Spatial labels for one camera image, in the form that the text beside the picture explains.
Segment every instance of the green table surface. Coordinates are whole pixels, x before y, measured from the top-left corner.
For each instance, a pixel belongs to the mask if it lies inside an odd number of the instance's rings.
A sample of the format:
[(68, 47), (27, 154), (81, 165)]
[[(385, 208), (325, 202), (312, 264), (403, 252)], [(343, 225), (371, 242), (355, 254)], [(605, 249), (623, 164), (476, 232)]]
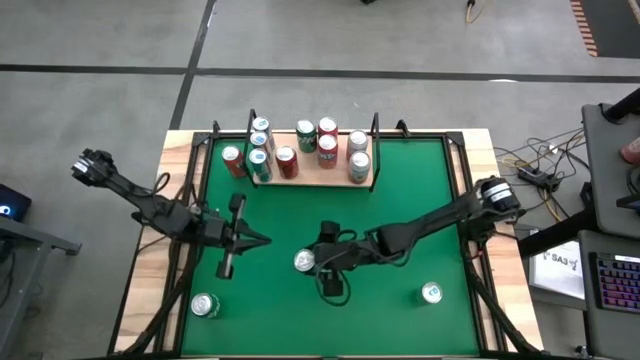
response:
[[(318, 236), (320, 221), (362, 231), (406, 222), (449, 203), (440, 140), (381, 140), (382, 169), (373, 193), (360, 188), (260, 186), (233, 179), (217, 141), (207, 201), (230, 219), (231, 194), (247, 196), (244, 218), (271, 245), (234, 258), (232, 280), (215, 277), (220, 249), (207, 248), (196, 268), (192, 295), (219, 297), (216, 319), (186, 318), (183, 355), (477, 355), (458, 235), (446, 228), (422, 239), (402, 268), (363, 266), (346, 272), (351, 301), (332, 307), (293, 257)], [(420, 305), (417, 291), (435, 281), (438, 304)]]

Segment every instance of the rgb keyboard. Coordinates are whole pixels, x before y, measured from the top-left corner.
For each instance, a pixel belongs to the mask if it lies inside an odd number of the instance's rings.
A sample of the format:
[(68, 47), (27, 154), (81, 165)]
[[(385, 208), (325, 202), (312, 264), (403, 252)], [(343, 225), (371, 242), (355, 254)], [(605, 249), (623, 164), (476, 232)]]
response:
[(593, 254), (595, 288), (598, 306), (626, 312), (640, 313), (640, 263), (622, 261), (609, 254)]

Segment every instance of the wooden shelf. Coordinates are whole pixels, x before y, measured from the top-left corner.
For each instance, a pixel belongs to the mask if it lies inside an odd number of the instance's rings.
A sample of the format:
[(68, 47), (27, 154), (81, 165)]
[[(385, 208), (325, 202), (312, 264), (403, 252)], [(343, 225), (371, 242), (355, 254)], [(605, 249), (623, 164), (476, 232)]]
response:
[(338, 164), (333, 169), (324, 169), (318, 165), (318, 152), (304, 153), (298, 148), (298, 138), (295, 133), (277, 133), (273, 137), (276, 148), (280, 146), (291, 146), (298, 156), (298, 176), (293, 179), (284, 179), (280, 176), (280, 170), (275, 158), (271, 164), (273, 178), (269, 182), (261, 182), (254, 174), (253, 181), (259, 185), (293, 185), (293, 186), (336, 186), (336, 187), (358, 187), (368, 188), (373, 183), (373, 139), (369, 136), (367, 154), (371, 159), (369, 177), (362, 184), (354, 184), (349, 180), (349, 161), (347, 160), (347, 138), (348, 134), (338, 135)]

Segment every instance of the black metal frame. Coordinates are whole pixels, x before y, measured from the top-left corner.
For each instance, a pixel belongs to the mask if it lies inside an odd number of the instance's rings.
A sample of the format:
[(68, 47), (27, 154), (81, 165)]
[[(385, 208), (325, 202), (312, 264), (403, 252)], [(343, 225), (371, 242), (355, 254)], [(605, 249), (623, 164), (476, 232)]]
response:
[[(377, 120), (378, 120), (378, 116), (377, 114), (374, 116), (374, 122), (372, 124), (372, 131), (373, 131), (373, 127), (375, 125), (377, 125)], [(463, 174), (463, 179), (464, 180), (464, 184), (467, 190), (469, 190), (472, 187), (472, 180), (471, 180), (471, 172), (469, 169), (469, 162), (467, 159), (467, 155), (466, 155), (466, 148), (465, 148), (465, 144), (464, 144), (464, 137), (462, 135), (461, 132), (449, 132), (449, 133), (442, 133), (442, 132), (434, 132), (434, 133), (410, 133), (406, 127), (406, 124), (404, 124), (404, 122), (399, 122), (398, 129), (400, 129), (401, 131), (399, 132), (384, 132), (382, 134), (380, 134), (379, 129), (376, 126), (376, 138), (379, 139), (407, 139), (407, 138), (411, 138), (412, 140), (440, 140), (441, 144), (442, 144), (442, 149), (444, 151), (445, 154), (445, 163), (447, 166), (447, 173), (448, 173), (448, 180), (449, 180), (449, 186), (451, 188), (451, 194), (453, 197), (457, 197), (460, 196), (462, 192), (460, 192), (458, 190), (457, 187), (457, 178), (456, 178), (456, 172), (454, 169), (454, 163), (453, 163), (453, 158), (452, 158), (452, 151), (451, 151), (451, 146), (455, 146), (457, 151), (458, 151), (458, 156), (460, 158), (460, 165), (462, 168), (462, 174)], [(206, 198), (206, 194), (208, 191), (208, 178), (209, 178), (209, 174), (211, 172), (211, 168), (212, 168), (212, 164), (214, 161), (214, 158), (212, 157), (213, 154), (213, 150), (214, 150), (214, 146), (215, 146), (215, 141), (218, 140), (247, 140), (247, 132), (245, 131), (233, 131), (233, 132), (225, 132), (225, 133), (221, 133), (220, 132), (220, 127), (218, 126), (218, 124), (216, 122), (214, 122), (214, 128), (213, 128), (213, 132), (211, 133), (194, 133), (194, 140), (192, 143), (192, 150), (191, 150), (191, 155), (190, 155), (190, 160), (189, 160), (189, 164), (187, 166), (188, 168), (188, 173), (187, 173), (187, 181), (192, 181), (193, 180), (193, 176), (195, 173), (195, 162), (198, 158), (198, 154), (200, 151), (201, 146), (206, 145), (206, 153), (205, 153), (205, 162), (204, 162), (204, 167), (203, 167), (203, 171), (202, 171), (202, 180), (201, 180), (201, 184), (200, 184), (200, 191), (198, 193), (198, 198), (197, 201), (201, 204), (205, 203), (205, 198)], [(377, 171), (379, 172), (380, 170), (380, 166), (379, 166), (379, 149), (377, 150), (378, 153), (378, 166), (377, 166)], [(188, 199), (188, 195), (184, 195), (183, 194), (183, 201), (185, 201), (185, 196), (186, 199)], [(460, 227), (458, 227), (458, 237), (460, 238), (460, 244), (461, 246), (467, 246), (468, 245), (468, 240), (465, 238), (464, 236), (464, 232), (461, 231)], [(480, 250), (484, 251), (486, 253), (486, 248), (484, 245), (479, 247)], [(193, 261), (198, 261), (198, 256), (199, 254), (201, 254), (201, 248), (200, 247), (195, 247), (195, 246), (190, 246), (189, 247), (189, 251), (187, 254), (187, 263), (192, 263)], [(175, 273), (177, 271), (176, 266), (172, 266), (172, 262), (176, 263), (177, 265), (177, 261), (178, 261), (178, 257), (179, 256), (175, 256), (175, 257), (170, 257), (170, 264), (168, 267), (168, 276), (167, 278), (173, 278), (175, 279)], [(488, 256), (482, 256), (480, 257), (480, 262), (482, 265), (482, 280), (484, 281), (488, 291), (490, 292), (490, 294), (492, 295), (492, 297), (496, 298), (496, 292), (495, 292), (495, 287), (494, 287), (494, 283), (493, 283), (493, 278), (492, 278), (492, 272), (491, 272), (491, 267), (489, 264), (489, 259)], [(133, 273), (133, 269), (135, 266), (135, 259), (132, 263), (131, 266), (131, 270), (130, 270), (130, 277), (131, 274)], [(465, 274), (467, 276), (467, 282), (469, 283), (469, 271), (465, 266)], [(178, 313), (178, 318), (177, 318), (177, 327), (176, 327), (176, 333), (174, 334), (174, 341), (173, 341), (173, 345), (171, 347), (171, 350), (168, 351), (164, 351), (162, 350), (162, 348), (156, 348), (154, 347), (154, 352), (153, 353), (146, 353), (146, 354), (119, 354), (117, 355), (120, 359), (143, 359), (143, 358), (181, 358), (181, 349), (182, 349), (182, 342), (183, 342), (183, 336), (184, 336), (184, 327), (185, 327), (185, 323), (186, 323), (186, 313), (188, 311), (188, 306), (189, 306), (189, 294), (191, 292), (191, 282), (193, 280), (193, 274), (191, 275), (191, 277), (188, 279), (188, 285), (186, 286), (184, 292), (182, 293), (182, 295), (180, 296), (180, 308), (179, 308), (179, 313)], [(124, 310), (124, 305), (126, 303), (126, 297), (127, 297), (127, 289), (125, 290), (125, 294), (123, 296), (122, 299), (122, 303), (121, 303), (121, 310), (120, 313), (118, 314), (118, 318), (116, 320), (116, 326), (114, 327), (114, 332), (112, 335), (112, 341), (111, 341), (111, 345), (109, 347), (109, 354), (113, 353), (114, 347), (115, 347), (115, 340), (117, 338), (119, 329), (120, 329), (120, 323), (122, 320), (122, 313)], [(497, 339), (497, 346), (498, 346), (498, 351), (492, 351), (488, 349), (488, 345), (487, 345), (487, 340), (486, 340), (486, 333), (485, 333), (485, 329), (484, 329), (484, 324), (482, 322), (482, 314), (480, 312), (480, 304), (479, 304), (479, 299), (478, 299), (478, 295), (477, 293), (474, 291), (474, 289), (469, 285), (469, 289), (468, 289), (468, 295), (469, 295), (469, 300), (470, 300), (470, 304), (471, 304), (471, 310), (473, 313), (473, 321), (474, 321), (474, 327), (476, 330), (476, 340), (478, 343), (478, 348), (480, 350), (480, 356), (488, 356), (488, 357), (493, 357), (493, 358), (508, 358), (508, 359), (541, 359), (542, 357), (540, 357), (540, 355), (529, 355), (529, 354), (518, 354), (518, 353), (509, 353), (507, 352), (507, 348), (506, 348), (506, 340), (505, 340), (505, 336), (504, 336), (504, 332), (500, 329), (500, 327), (498, 326), (497, 321), (494, 319), (493, 321), (493, 325), (494, 325), (494, 331), (495, 331), (495, 335), (496, 335), (496, 339)], [(156, 336), (156, 339), (158, 338), (164, 338), (164, 333), (160, 333)], [(565, 359), (562, 357), (554, 357), (554, 356), (544, 356), (544, 359)]]
[[(249, 181), (251, 181), (251, 185), (254, 188), (258, 187), (258, 183), (253, 180), (253, 172), (249, 170), (249, 166), (247, 165), (249, 161), (247, 161), (248, 153), (249, 153), (249, 144), (251, 143), (251, 129), (253, 120), (257, 118), (257, 114), (255, 109), (249, 110), (249, 121), (247, 122), (247, 130), (244, 138), (244, 149), (242, 150), (242, 154), (244, 156), (244, 161), (242, 166), (244, 171), (248, 174)], [(339, 135), (348, 135), (349, 133), (346, 131), (338, 131)], [(373, 139), (372, 149), (373, 149), (373, 158), (375, 159), (374, 163), (374, 173), (373, 173), (373, 181), (371, 182), (371, 186), (369, 186), (369, 192), (373, 192), (374, 187), (376, 186), (376, 181), (378, 180), (378, 175), (380, 174), (380, 120), (378, 119), (378, 113), (373, 114), (373, 120), (371, 121), (371, 130), (369, 131), (369, 135)]]

